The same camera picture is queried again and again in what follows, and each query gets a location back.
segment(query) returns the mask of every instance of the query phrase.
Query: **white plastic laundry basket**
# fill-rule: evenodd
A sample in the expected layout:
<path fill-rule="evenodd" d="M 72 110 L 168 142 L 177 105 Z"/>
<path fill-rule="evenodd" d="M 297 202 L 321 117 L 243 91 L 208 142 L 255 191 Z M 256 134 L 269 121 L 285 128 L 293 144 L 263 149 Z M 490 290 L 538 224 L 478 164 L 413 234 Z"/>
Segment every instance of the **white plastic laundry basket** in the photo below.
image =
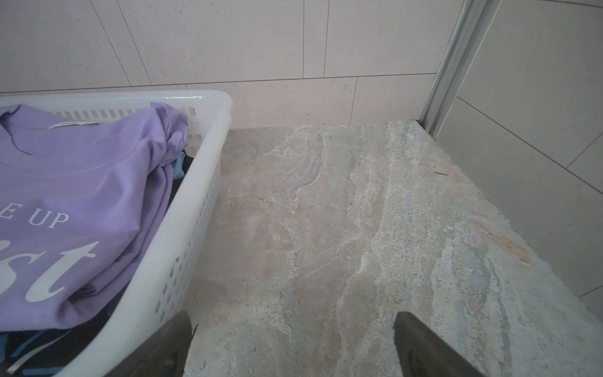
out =
<path fill-rule="evenodd" d="M 187 153 L 195 159 L 113 315 L 56 376 L 104 376 L 182 309 L 218 196 L 219 157 L 230 127 L 232 99 L 216 90 L 87 93 L 0 98 L 63 116 L 112 122 L 164 102 L 189 117 Z"/>

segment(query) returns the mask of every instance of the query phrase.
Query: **folded clothes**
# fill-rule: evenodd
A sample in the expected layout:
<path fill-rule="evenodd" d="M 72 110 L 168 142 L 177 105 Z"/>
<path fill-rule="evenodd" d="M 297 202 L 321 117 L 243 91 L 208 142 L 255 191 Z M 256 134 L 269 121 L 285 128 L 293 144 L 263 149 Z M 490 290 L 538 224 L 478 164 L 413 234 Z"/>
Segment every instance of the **folded clothes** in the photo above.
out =
<path fill-rule="evenodd" d="M 182 178 L 174 179 L 172 183 L 170 203 L 193 161 L 184 152 L 180 156 L 183 156 L 180 164 Z M 124 291 L 125 288 L 94 318 L 73 328 L 0 332 L 0 376 L 3 372 L 24 376 L 50 376 L 60 372 L 96 337 L 113 314 Z"/>
<path fill-rule="evenodd" d="M 151 103 L 111 124 L 0 107 L 0 331 L 71 328 L 131 279 L 168 205 L 188 119 Z"/>

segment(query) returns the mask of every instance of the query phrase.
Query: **wall tile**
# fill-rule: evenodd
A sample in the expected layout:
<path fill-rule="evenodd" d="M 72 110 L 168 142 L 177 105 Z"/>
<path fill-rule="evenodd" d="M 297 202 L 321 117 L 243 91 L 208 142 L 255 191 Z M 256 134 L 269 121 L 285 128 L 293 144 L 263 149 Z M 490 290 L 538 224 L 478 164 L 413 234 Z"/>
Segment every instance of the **wall tile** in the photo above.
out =
<path fill-rule="evenodd" d="M 568 166 L 603 131 L 603 9 L 505 0 L 459 91 Z"/>
<path fill-rule="evenodd" d="M 276 125 L 346 124 L 350 121 L 355 77 L 189 84 L 230 94 L 232 128 Z"/>
<path fill-rule="evenodd" d="M 586 308 L 603 322 L 603 287 L 594 290 L 580 297 L 580 301 L 584 302 Z"/>
<path fill-rule="evenodd" d="M 3 3 L 0 49 L 1 92 L 128 85 L 90 2 Z"/>
<path fill-rule="evenodd" d="M 133 87 L 120 87 L 120 92 L 144 92 L 146 90 L 186 90 L 185 84 L 175 85 L 150 85 L 150 86 L 133 86 Z"/>
<path fill-rule="evenodd" d="M 325 77 L 436 73 L 463 0 L 330 0 Z"/>
<path fill-rule="evenodd" d="M 435 75 L 358 77 L 352 123 L 419 119 Z"/>
<path fill-rule="evenodd" d="M 304 0 L 303 76 L 324 77 L 329 0 Z"/>
<path fill-rule="evenodd" d="M 458 98 L 437 142 L 570 290 L 603 285 L 603 195 Z"/>
<path fill-rule="evenodd" d="M 151 86 L 124 86 L 124 87 L 96 87 L 93 89 L 66 89 L 66 90 L 38 90 L 34 92 L 0 93 L 0 97 L 15 95 L 37 94 L 64 94 L 64 93 L 107 93 L 107 92 L 141 92 L 145 90 L 186 90 L 185 84 L 151 85 Z"/>
<path fill-rule="evenodd" d="M 603 0 L 566 0 L 567 2 L 583 5 L 594 5 L 595 7 L 603 7 Z"/>
<path fill-rule="evenodd" d="M 0 97 L 9 97 L 16 95 L 38 95 L 38 94 L 67 94 L 67 93 L 105 93 L 119 92 L 118 87 L 96 87 L 93 89 L 65 89 L 65 90 L 35 90 L 32 92 L 12 92 L 0 93 Z"/>
<path fill-rule="evenodd" d="M 603 135 L 599 136 L 568 169 L 603 191 Z"/>
<path fill-rule="evenodd" d="M 302 1 L 119 5 L 153 85 L 302 77 Z"/>
<path fill-rule="evenodd" d="M 130 85 L 150 85 L 128 25 L 119 9 L 117 0 L 90 0 L 98 18 L 107 32 L 111 45 L 124 68 Z"/>

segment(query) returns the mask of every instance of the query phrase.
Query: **speckled tile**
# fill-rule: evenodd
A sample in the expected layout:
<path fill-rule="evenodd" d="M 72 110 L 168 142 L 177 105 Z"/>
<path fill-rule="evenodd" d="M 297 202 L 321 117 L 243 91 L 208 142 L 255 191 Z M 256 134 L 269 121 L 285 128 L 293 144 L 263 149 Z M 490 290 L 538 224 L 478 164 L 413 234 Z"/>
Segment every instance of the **speckled tile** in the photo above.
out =
<path fill-rule="evenodd" d="M 96 87 L 93 89 L 67 89 L 67 90 L 38 90 L 34 92 L 0 93 L 0 97 L 13 95 L 35 94 L 66 94 L 66 93 L 106 93 L 106 92 L 141 92 L 146 90 L 186 90 L 185 84 L 175 85 L 149 85 L 149 86 L 123 86 L 123 87 Z"/>
<path fill-rule="evenodd" d="M 301 1 L 118 2 L 153 85 L 302 77 Z"/>
<path fill-rule="evenodd" d="M 603 374 L 603 326 L 415 122 L 232 130 L 186 376 L 400 376 L 411 311 L 488 376 Z"/>
<path fill-rule="evenodd" d="M 215 89 L 234 102 L 231 128 L 350 122 L 355 77 L 187 84 Z"/>
<path fill-rule="evenodd" d="M 603 133 L 569 165 L 568 169 L 603 192 Z"/>
<path fill-rule="evenodd" d="M 358 77 L 351 123 L 419 119 L 435 75 Z"/>
<path fill-rule="evenodd" d="M 329 0 L 325 77 L 438 71 L 462 0 Z"/>
<path fill-rule="evenodd" d="M 136 44 L 125 23 L 117 0 L 90 0 L 98 19 L 103 24 L 111 46 L 117 55 L 130 85 L 150 85 L 145 66 L 136 49 Z"/>
<path fill-rule="evenodd" d="M 303 76 L 324 77 L 329 0 L 304 0 Z"/>
<path fill-rule="evenodd" d="M 0 92 L 130 85 L 89 1 L 8 1 Z"/>
<path fill-rule="evenodd" d="M 603 132 L 603 9 L 505 0 L 458 92 L 567 167 Z"/>

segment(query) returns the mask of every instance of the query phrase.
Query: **stone surface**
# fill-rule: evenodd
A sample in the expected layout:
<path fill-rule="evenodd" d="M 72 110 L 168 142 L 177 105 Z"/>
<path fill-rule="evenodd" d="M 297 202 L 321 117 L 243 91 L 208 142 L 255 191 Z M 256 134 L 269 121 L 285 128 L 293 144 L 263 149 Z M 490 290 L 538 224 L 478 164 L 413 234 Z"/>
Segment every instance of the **stone surface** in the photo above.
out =
<path fill-rule="evenodd" d="M 231 131 L 186 376 L 400 376 L 411 311 L 488 376 L 603 374 L 603 326 L 415 122 Z"/>

